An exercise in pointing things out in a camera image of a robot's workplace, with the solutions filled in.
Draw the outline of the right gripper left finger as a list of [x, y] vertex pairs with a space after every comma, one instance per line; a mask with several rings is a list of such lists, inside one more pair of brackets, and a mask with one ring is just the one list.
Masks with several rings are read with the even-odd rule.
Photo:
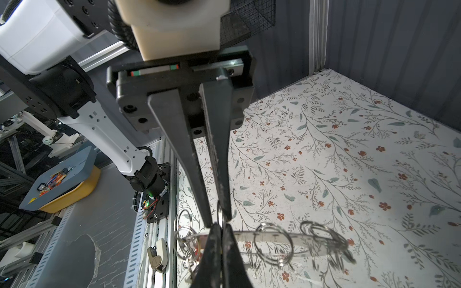
[[222, 229], [214, 223], [208, 234], [203, 257], [190, 288], [219, 288], [222, 270]]

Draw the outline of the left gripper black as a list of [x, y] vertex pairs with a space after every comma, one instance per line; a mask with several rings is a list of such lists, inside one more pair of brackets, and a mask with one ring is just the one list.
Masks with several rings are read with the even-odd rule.
[[[107, 69], [106, 86], [133, 128], [144, 133], [161, 128], [188, 177], [206, 228], [212, 226], [212, 215], [193, 136], [203, 137], [206, 126], [220, 209], [229, 221], [230, 129], [244, 122], [255, 90], [255, 68], [256, 58], [247, 46], [239, 46]], [[221, 75], [229, 79], [216, 80]]]

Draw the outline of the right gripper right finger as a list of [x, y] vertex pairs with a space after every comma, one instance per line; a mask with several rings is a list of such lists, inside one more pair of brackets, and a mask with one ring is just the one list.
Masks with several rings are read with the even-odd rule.
[[224, 288], [253, 287], [230, 224], [225, 224], [222, 232], [222, 274]]

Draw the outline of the grey beaded keyring coil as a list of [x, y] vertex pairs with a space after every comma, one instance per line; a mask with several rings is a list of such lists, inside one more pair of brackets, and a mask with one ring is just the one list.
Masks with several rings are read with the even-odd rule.
[[[191, 285], [203, 257], [211, 228], [204, 234], [199, 234], [192, 225], [183, 225], [180, 222], [182, 216], [186, 216], [188, 220], [192, 219], [188, 209], [181, 210], [175, 217], [172, 237], [175, 242], [175, 255], [185, 263], [189, 272], [187, 282]], [[223, 219], [220, 208], [217, 209], [217, 218], [212, 225], [214, 223], [220, 225], [222, 232], [225, 224], [230, 224], [230, 221]], [[335, 270], [343, 270], [345, 262], [356, 264], [348, 241], [336, 231], [309, 220], [301, 222], [299, 230], [297, 234], [290, 233], [274, 223], [261, 223], [250, 231], [233, 229], [246, 272], [261, 265], [289, 268], [295, 258], [310, 259], [314, 269], [318, 269], [316, 260], [320, 257], [325, 257], [330, 268]]]

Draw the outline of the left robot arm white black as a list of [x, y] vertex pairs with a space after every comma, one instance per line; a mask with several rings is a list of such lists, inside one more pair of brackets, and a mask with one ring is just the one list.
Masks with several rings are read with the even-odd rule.
[[252, 97], [255, 59], [222, 49], [229, 1], [10, 1], [1, 14], [1, 80], [30, 109], [84, 135], [132, 187], [163, 190], [155, 159], [106, 117], [72, 54], [111, 31], [142, 61], [108, 68], [107, 87], [132, 126], [158, 128], [186, 171], [206, 227], [213, 223], [194, 140], [206, 137], [221, 218], [232, 218], [228, 148]]

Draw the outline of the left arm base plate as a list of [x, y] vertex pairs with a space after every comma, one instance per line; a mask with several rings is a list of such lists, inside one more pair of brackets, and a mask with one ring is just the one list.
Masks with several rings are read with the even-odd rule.
[[150, 224], [169, 215], [170, 163], [159, 166], [153, 186], [144, 197], [143, 213], [145, 221]]

